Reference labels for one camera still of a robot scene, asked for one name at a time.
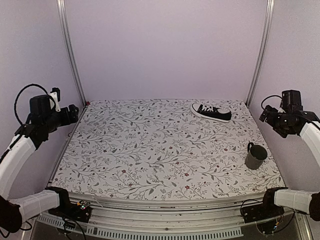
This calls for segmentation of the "black white canvas sneaker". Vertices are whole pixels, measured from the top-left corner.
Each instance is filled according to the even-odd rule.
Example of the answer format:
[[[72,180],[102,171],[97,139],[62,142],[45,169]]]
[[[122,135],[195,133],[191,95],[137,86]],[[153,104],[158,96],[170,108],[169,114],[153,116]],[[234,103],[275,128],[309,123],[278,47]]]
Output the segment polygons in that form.
[[[232,118],[232,113],[230,110],[224,110],[219,107],[214,107],[212,105],[204,105],[200,103],[193,103],[190,107],[191,112],[203,119],[224,122],[227,123]]]

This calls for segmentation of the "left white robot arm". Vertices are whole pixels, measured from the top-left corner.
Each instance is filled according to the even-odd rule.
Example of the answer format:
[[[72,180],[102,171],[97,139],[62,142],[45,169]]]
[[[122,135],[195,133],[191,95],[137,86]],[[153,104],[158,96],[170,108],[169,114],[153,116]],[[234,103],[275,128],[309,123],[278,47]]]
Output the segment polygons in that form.
[[[18,232],[23,223],[47,210],[55,209],[63,217],[70,217],[75,211],[68,191],[59,187],[9,199],[18,173],[29,157],[49,139],[49,134],[78,121],[79,108],[73,104],[61,108],[59,101],[56,92],[32,97],[26,123],[15,132],[0,158],[0,227],[8,233]]]

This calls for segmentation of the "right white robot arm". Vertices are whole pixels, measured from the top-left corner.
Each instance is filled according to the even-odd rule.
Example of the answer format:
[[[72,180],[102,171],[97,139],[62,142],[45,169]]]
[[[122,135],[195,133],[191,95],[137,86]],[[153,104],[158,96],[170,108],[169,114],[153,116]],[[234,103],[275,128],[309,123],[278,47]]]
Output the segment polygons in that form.
[[[259,117],[266,122],[282,138],[297,135],[310,149],[317,163],[320,162],[320,118],[312,111],[305,111],[302,105],[301,92],[284,90],[281,95],[280,109],[270,105],[264,106]],[[274,187],[266,190],[258,213],[262,218],[269,218],[278,208],[290,208],[296,212],[310,216],[312,220],[320,220],[320,193],[292,190],[285,187]]]

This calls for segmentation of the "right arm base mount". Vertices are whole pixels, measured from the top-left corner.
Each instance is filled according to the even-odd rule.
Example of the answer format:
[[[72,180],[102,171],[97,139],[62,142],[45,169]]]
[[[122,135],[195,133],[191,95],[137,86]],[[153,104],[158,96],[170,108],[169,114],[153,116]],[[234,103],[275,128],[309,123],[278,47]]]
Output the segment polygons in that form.
[[[245,203],[254,201],[256,204],[245,205]],[[240,214],[245,223],[253,223],[270,218],[282,216],[285,210],[281,206],[264,204],[262,201],[253,199],[245,200],[240,207]]]

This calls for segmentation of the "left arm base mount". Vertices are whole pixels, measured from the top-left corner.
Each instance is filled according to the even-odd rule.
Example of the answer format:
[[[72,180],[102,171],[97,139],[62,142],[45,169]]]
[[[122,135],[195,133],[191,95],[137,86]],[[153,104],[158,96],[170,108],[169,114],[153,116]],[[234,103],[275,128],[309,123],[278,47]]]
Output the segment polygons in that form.
[[[88,223],[92,214],[89,203],[80,201],[72,203],[68,198],[60,199],[59,206],[49,209],[48,213],[61,218],[68,218],[77,222]]]

